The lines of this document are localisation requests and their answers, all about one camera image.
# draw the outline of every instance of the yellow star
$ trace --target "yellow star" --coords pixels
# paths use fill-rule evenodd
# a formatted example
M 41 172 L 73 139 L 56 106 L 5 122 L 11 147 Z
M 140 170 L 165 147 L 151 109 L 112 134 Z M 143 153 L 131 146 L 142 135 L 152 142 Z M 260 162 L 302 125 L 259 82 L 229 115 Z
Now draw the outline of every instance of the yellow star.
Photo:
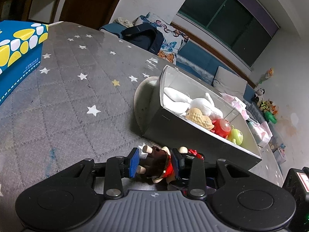
M 114 84 L 114 86 L 117 86 L 117 85 L 120 86 L 119 81 L 117 81 L 115 79 L 112 81 L 112 83 Z

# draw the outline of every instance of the metal screw head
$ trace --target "metal screw head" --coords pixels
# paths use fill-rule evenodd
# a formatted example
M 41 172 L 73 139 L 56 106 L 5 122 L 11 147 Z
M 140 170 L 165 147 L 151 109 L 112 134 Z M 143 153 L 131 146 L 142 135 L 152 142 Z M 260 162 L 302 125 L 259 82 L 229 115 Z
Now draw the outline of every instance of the metal screw head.
M 203 196 L 205 194 L 205 191 L 199 188 L 194 188 L 190 191 L 190 194 L 192 196 Z
M 111 188 L 109 190 L 106 191 L 106 194 L 112 197 L 116 197 L 119 196 L 121 194 L 121 191 L 119 189 L 116 188 Z

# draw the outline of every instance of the blue and yellow box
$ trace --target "blue and yellow box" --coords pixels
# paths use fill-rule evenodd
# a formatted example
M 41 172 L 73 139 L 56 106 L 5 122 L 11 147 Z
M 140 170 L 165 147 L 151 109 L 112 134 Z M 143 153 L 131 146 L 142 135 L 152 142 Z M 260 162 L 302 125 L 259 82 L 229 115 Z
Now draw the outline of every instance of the blue and yellow box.
M 0 105 L 6 97 L 41 63 L 42 42 L 48 25 L 0 22 Z

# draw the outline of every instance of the window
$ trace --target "window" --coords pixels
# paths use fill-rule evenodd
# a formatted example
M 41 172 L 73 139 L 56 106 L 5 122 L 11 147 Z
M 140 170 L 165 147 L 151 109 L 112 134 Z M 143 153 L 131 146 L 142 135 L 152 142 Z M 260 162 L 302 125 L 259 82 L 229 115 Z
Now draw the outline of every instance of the window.
M 238 0 L 186 0 L 179 13 L 218 38 L 248 66 L 271 40 Z

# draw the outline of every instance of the gray star-patterned mattress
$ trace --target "gray star-patterned mattress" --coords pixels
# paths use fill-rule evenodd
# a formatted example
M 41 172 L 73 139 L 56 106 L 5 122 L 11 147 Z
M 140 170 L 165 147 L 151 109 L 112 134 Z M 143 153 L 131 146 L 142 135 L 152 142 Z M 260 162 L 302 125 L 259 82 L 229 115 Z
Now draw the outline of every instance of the gray star-patterned mattress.
M 108 32 L 69 22 L 50 27 L 40 66 L 0 106 L 0 232 L 21 230 L 14 203 L 24 189 L 84 158 L 105 162 L 152 145 L 136 123 L 134 94 L 168 64 Z M 271 151 L 262 156 L 250 171 L 279 184 L 269 173 L 279 171 Z M 97 192 L 103 183 L 97 179 Z M 138 179 L 123 184 L 166 188 Z

